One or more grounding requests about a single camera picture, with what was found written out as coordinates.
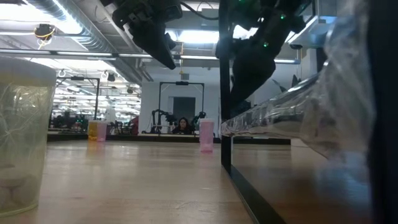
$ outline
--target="person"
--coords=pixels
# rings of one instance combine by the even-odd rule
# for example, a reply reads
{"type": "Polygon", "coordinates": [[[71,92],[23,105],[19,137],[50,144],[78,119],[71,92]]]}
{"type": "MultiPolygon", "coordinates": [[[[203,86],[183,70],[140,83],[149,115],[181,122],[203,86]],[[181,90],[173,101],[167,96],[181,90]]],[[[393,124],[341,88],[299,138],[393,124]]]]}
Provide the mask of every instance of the person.
{"type": "Polygon", "coordinates": [[[194,129],[189,125],[187,118],[181,118],[178,126],[172,131],[173,134],[192,134],[194,129]]]}

